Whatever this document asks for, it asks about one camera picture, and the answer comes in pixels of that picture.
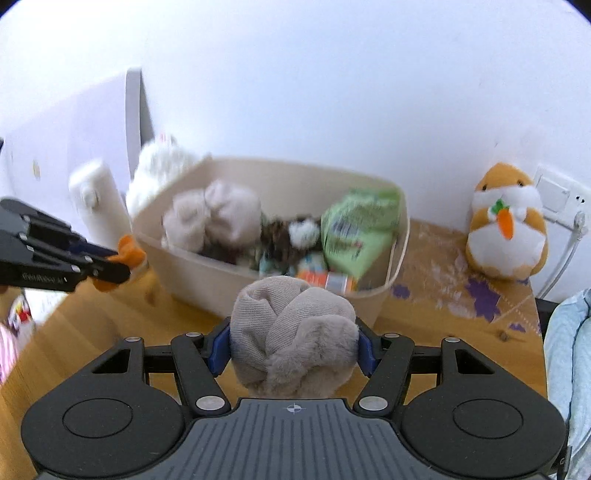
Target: white plush toy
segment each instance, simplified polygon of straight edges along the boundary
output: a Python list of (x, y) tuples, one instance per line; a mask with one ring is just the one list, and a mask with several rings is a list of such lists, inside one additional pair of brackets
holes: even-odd
[(246, 248), (261, 238), (261, 201), (247, 187), (215, 180), (205, 190), (175, 195), (163, 227), (167, 247), (200, 252), (207, 242), (217, 242)]
[(179, 147), (169, 135), (161, 134), (146, 143), (125, 197), (129, 216), (136, 217), (159, 192), (197, 162), (196, 157)]

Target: wall outlet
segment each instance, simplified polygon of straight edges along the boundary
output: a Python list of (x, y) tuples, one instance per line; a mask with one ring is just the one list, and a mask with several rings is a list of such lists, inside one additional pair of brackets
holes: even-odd
[(534, 184), (542, 197), (546, 219), (571, 230), (578, 212), (584, 212), (591, 219), (590, 187), (544, 166), (538, 166)]

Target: orange carrot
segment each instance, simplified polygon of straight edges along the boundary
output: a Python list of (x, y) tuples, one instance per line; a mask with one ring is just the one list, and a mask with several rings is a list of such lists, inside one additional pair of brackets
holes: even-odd
[[(146, 253), (138, 247), (131, 235), (121, 237), (117, 250), (119, 251), (119, 254), (109, 257), (108, 260), (123, 263), (123, 265), (127, 265), (130, 270), (139, 267), (146, 258)], [(93, 278), (92, 283), (98, 291), (111, 291), (118, 287), (115, 283), (99, 280), (97, 278)]]
[(513, 238), (513, 216), (508, 208), (499, 210), (496, 216), (496, 221), (499, 223), (499, 229), (507, 240)]

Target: storage bin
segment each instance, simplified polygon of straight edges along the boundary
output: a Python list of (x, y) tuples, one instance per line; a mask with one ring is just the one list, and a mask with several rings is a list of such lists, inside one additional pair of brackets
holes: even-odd
[(408, 213), (404, 192), (390, 181), (350, 171), (254, 158), (209, 157), (162, 191), (133, 222), (133, 233), (146, 251), (148, 261), (166, 290), (190, 304), (220, 317), (232, 313), (238, 293), (259, 279), (257, 272), (236, 267), (191, 252), (161, 246), (162, 216), (177, 193), (204, 189), (224, 179), (252, 188), (261, 198), (267, 216), (292, 218), (299, 214), (315, 217), (340, 200), (351, 188), (396, 188), (401, 197), (400, 227), (395, 245), (386, 255), (385, 283), (371, 290), (345, 295), (356, 314), (373, 326), (402, 263), (408, 242)]

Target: hamster plush toy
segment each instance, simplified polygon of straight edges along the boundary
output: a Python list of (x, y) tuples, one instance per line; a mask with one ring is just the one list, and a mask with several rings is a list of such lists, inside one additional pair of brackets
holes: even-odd
[(470, 266), (492, 278), (525, 280), (548, 257), (542, 200), (534, 182), (506, 163), (493, 166), (476, 186), (466, 246)]

